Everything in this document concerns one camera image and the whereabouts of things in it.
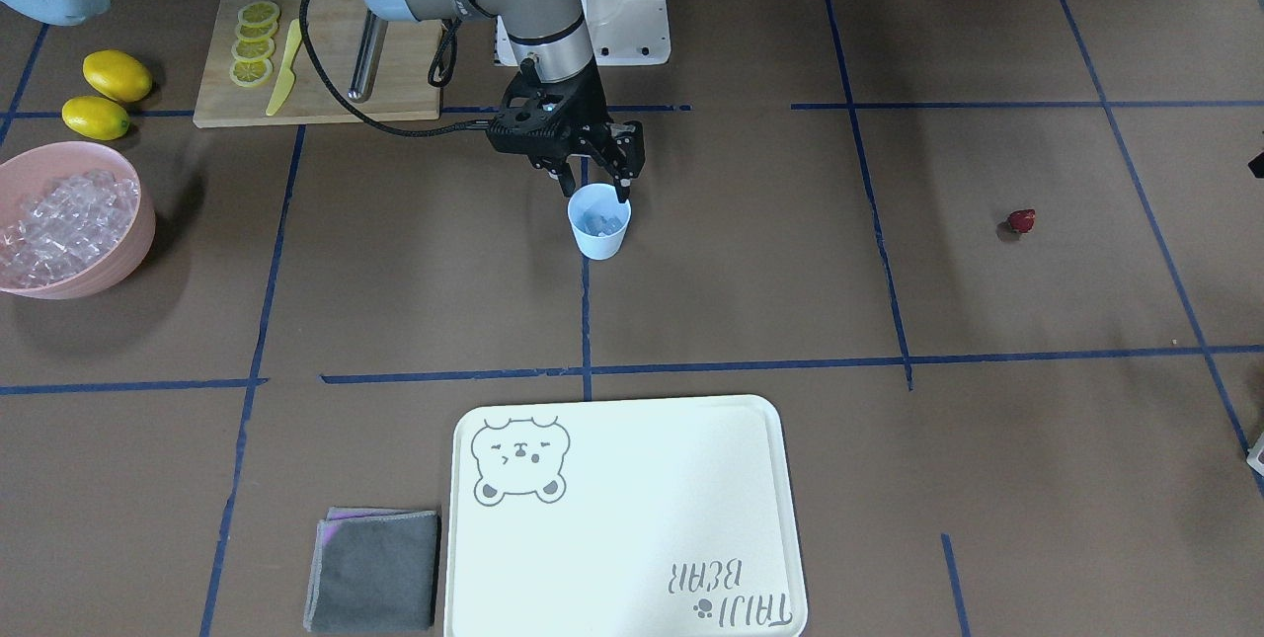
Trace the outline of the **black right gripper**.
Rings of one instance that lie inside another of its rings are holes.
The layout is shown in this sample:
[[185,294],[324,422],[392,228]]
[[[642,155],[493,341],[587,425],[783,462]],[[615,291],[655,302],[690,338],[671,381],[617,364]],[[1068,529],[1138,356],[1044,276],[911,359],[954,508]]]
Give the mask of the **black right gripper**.
[[636,120],[614,123],[605,105],[605,91],[597,64],[586,64],[581,73],[564,82],[573,87],[569,99],[570,154],[565,157],[528,155],[533,166],[552,173],[564,198],[571,198],[576,181],[568,159],[586,155],[609,174],[618,203],[629,201],[633,179],[638,179],[645,164],[643,126]]

